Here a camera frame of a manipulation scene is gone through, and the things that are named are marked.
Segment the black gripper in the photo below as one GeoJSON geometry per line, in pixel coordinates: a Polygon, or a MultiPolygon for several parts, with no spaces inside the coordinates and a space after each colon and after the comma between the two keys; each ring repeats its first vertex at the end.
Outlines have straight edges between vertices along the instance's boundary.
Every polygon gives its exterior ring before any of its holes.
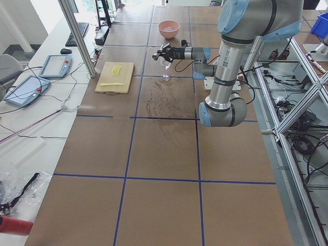
{"type": "Polygon", "coordinates": [[[185,59],[185,47],[171,47],[170,43],[162,45],[160,51],[167,51],[168,54],[165,54],[164,57],[160,57],[160,60],[165,60],[169,63],[172,63],[175,59],[185,59]]]}

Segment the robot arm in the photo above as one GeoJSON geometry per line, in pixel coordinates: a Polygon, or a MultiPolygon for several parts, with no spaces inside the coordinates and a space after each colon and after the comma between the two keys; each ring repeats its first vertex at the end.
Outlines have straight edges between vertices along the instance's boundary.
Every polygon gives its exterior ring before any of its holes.
{"type": "Polygon", "coordinates": [[[212,76],[214,82],[208,95],[199,104],[199,119],[205,127],[233,127],[245,120],[247,106],[239,93],[233,90],[247,45],[255,37],[265,41],[285,39],[296,35],[301,28],[303,1],[226,1],[219,20],[221,45],[217,64],[208,65],[208,48],[161,46],[153,59],[163,57],[194,60],[195,79],[212,76]]]}

